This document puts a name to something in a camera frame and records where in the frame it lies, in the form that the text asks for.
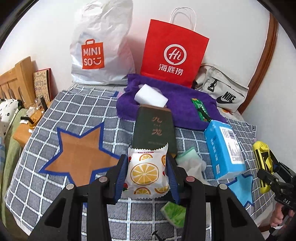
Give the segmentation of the person's right hand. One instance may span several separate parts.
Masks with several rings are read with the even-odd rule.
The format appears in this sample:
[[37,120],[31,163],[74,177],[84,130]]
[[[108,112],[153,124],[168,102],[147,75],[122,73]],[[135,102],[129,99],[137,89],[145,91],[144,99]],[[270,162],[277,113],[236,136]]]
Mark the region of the person's right hand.
[[281,225],[281,223],[283,222],[284,215],[282,212],[282,208],[283,208],[283,205],[276,202],[275,209],[272,213],[272,216],[269,222],[271,227],[277,227],[278,225]]

